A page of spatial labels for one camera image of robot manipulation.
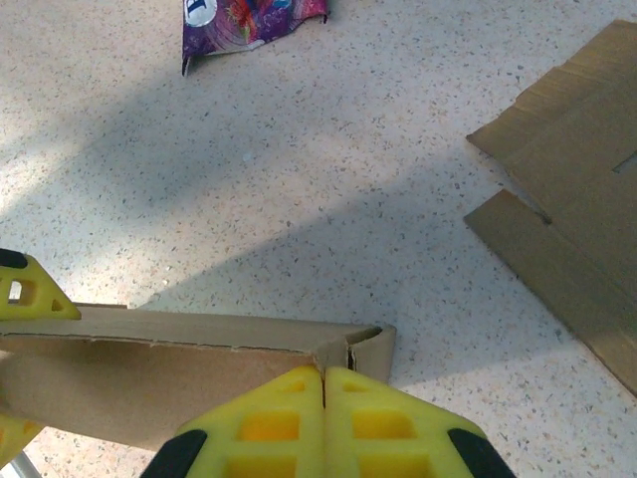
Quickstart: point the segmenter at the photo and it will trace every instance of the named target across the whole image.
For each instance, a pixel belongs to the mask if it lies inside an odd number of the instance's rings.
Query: colorful plastic wrapper
[[[191,58],[252,50],[288,35],[327,0],[184,0],[182,73]]]

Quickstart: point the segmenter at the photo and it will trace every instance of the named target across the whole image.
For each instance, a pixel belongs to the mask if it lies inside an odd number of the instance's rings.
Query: cardboard box
[[[468,140],[534,202],[501,191],[469,226],[637,393],[637,24],[613,22]]]
[[[187,420],[302,364],[387,381],[392,327],[80,307],[0,322],[0,412],[156,450]]]

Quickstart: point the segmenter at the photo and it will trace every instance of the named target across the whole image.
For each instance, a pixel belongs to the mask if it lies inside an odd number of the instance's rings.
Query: speckled floor
[[[393,384],[481,424],[521,477],[637,476],[637,404],[464,214],[464,136],[634,0],[332,0],[180,76],[178,1],[4,2],[2,246],[77,301],[389,322]],[[147,452],[47,430],[49,477]]]

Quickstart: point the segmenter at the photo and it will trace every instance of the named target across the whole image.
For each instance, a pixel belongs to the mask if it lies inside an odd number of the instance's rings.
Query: torn cardboard edge
[[[468,225],[637,394],[637,24],[615,21],[468,136],[507,191]]]
[[[388,381],[391,326],[80,307],[79,321],[0,322],[0,411],[158,449],[184,422],[290,369]]]

